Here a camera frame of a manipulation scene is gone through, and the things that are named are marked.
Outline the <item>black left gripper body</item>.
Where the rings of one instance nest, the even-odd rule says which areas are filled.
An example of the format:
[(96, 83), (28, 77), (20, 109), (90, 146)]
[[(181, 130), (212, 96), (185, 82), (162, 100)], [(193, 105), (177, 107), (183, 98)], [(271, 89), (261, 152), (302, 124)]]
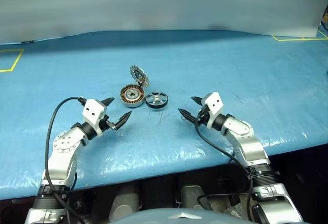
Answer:
[(111, 129), (111, 130), (115, 130), (116, 129), (116, 125), (112, 122), (109, 121), (109, 116), (105, 115), (103, 117), (103, 119), (101, 119), (99, 121), (99, 128), (101, 129), (102, 132)]

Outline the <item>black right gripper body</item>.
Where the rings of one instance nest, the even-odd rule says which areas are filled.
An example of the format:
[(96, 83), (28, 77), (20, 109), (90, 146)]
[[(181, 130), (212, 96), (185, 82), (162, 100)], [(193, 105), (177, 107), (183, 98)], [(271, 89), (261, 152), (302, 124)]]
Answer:
[(207, 125), (209, 118), (210, 118), (210, 114), (209, 114), (209, 107), (207, 105), (204, 105), (198, 112), (198, 115), (196, 117), (196, 123), (198, 125), (202, 124), (202, 125)]

